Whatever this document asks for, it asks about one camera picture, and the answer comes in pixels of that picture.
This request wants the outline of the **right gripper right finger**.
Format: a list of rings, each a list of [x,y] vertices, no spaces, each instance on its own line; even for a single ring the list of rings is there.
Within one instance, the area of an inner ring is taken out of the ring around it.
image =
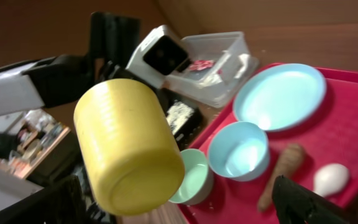
[[[357,216],[283,175],[275,178],[272,200],[280,224],[358,224]]]

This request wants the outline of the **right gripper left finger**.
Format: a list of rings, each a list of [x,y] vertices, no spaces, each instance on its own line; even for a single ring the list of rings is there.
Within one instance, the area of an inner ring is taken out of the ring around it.
[[[0,211],[0,224],[117,223],[94,202],[87,207],[77,176],[65,177]]]

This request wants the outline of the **light blue bowl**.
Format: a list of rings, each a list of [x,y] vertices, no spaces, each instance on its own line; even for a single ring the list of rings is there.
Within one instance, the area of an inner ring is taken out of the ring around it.
[[[214,136],[207,156],[215,174],[248,182],[267,170],[270,163],[269,140],[265,131],[255,124],[231,123]]]

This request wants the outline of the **yellow plastic cup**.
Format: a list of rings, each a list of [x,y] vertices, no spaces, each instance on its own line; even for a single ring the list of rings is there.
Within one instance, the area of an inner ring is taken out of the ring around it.
[[[148,86],[130,79],[101,82],[79,99],[73,119],[94,199],[104,211],[145,213],[181,186],[180,150]]]

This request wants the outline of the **mint green bowl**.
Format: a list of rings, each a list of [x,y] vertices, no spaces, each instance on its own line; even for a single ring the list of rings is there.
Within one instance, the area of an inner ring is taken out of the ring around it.
[[[198,149],[185,149],[181,152],[185,165],[185,176],[180,188],[169,202],[196,205],[204,201],[213,189],[214,174],[208,160]]]

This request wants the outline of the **white rice pile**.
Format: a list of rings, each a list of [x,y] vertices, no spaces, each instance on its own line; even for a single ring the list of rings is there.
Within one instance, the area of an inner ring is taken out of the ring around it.
[[[170,129],[173,134],[176,134],[194,113],[194,109],[180,101],[176,101],[167,113]]]

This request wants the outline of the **white napkin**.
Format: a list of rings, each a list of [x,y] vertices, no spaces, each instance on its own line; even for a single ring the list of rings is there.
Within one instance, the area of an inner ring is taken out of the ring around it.
[[[250,60],[249,54],[224,56],[222,61],[216,63],[210,70],[211,73],[207,76],[206,84],[208,86],[220,84],[229,86],[237,82],[247,70]]]

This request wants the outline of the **red snack wrapper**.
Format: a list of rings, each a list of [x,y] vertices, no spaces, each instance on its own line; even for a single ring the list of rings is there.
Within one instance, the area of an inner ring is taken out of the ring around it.
[[[191,71],[202,71],[214,66],[214,60],[195,60],[190,66]]]

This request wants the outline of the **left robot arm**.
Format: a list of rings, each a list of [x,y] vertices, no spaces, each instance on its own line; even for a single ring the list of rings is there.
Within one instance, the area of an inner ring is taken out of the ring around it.
[[[139,41],[140,20],[94,12],[88,52],[25,60],[0,67],[0,116],[78,100],[123,69]]]

